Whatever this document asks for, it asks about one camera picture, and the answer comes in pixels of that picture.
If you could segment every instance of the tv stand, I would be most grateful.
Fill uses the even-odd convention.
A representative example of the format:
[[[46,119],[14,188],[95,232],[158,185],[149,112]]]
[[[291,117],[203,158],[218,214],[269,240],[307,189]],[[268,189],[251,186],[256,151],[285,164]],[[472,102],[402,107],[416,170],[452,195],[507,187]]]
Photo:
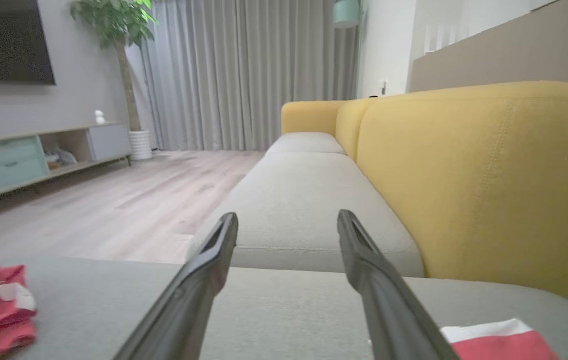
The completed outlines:
[[[60,146],[77,164],[49,169],[44,148]],[[116,160],[128,159],[128,130],[105,123],[0,138],[0,194]]]

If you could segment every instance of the indoor tree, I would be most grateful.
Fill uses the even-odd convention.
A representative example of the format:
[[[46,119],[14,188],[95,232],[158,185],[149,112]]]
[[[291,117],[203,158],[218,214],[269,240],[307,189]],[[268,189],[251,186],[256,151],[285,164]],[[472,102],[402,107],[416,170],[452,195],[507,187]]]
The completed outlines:
[[[141,127],[124,49],[133,44],[141,46],[142,41],[154,39],[148,28],[149,22],[156,23],[147,12],[150,9],[151,0],[74,0],[71,3],[73,18],[82,20],[95,30],[102,48],[114,46],[117,51],[132,132],[141,131]]]

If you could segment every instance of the sofa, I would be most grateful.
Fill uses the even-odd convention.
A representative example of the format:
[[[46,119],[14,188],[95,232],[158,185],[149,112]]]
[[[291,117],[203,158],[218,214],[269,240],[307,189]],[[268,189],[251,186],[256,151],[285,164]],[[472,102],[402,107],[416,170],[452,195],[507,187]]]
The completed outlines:
[[[282,137],[192,240],[239,219],[200,358],[371,358],[343,274],[357,215],[438,326],[521,319],[568,360],[568,84],[282,109]],[[26,259],[38,339],[16,359],[110,359],[179,265]]]

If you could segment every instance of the gray seat cushion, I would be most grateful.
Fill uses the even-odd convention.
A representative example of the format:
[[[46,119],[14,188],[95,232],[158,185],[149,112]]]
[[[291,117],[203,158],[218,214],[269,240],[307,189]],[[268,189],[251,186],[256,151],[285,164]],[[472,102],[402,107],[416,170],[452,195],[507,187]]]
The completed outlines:
[[[15,360],[110,360],[180,265],[15,260],[37,303],[37,340]],[[518,318],[568,360],[568,300],[514,285],[407,278],[439,326]],[[213,303],[202,360],[364,359],[361,297],[340,273],[231,268]]]
[[[403,276],[422,277],[419,251],[397,216],[349,157],[273,153],[231,191],[191,241],[201,246],[225,213],[239,219],[232,266],[343,272],[337,215],[351,210]]]
[[[291,132],[277,139],[266,153],[341,153],[345,155],[346,152],[332,135],[324,132]]]

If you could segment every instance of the tree trunk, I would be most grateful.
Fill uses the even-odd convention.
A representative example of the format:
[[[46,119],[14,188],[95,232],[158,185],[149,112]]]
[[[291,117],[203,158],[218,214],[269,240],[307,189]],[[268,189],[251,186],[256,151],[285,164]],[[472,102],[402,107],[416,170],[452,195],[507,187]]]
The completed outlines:
[[[137,103],[135,102],[135,91],[133,90],[133,80],[130,77],[130,66],[126,58],[126,49],[124,43],[117,41],[115,43],[117,50],[117,59],[119,60],[119,70],[122,75],[122,84],[124,84],[124,94],[126,94],[126,106],[128,107],[128,123],[131,132],[139,132],[142,128],[139,125],[139,113],[137,112]]]

